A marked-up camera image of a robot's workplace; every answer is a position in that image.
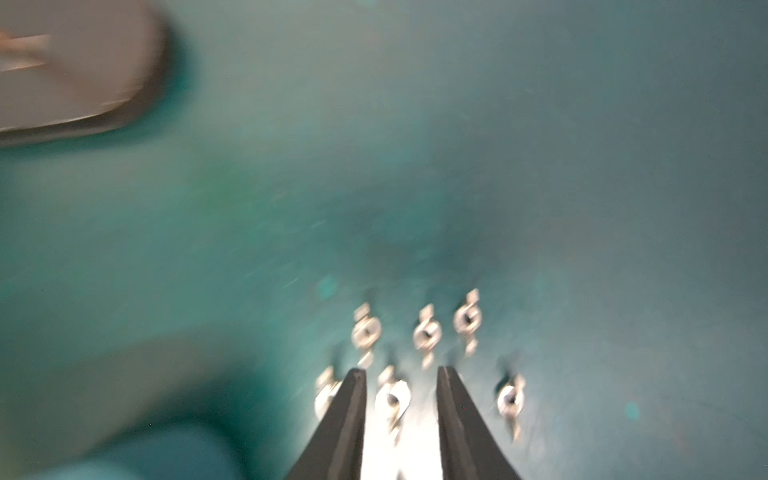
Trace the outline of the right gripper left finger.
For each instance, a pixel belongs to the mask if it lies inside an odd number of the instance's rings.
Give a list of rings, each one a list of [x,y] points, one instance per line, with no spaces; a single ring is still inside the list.
[[[363,463],[367,377],[348,371],[288,479],[359,479]]]

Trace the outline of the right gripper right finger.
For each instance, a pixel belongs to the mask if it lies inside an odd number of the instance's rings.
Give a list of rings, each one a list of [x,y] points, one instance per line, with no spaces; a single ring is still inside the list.
[[[521,480],[454,367],[438,368],[436,403],[444,479]]]

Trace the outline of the teal plastic storage box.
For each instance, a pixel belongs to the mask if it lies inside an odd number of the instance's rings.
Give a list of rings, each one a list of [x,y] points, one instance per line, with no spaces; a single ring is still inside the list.
[[[120,440],[24,479],[244,479],[234,448],[202,425],[181,424]]]

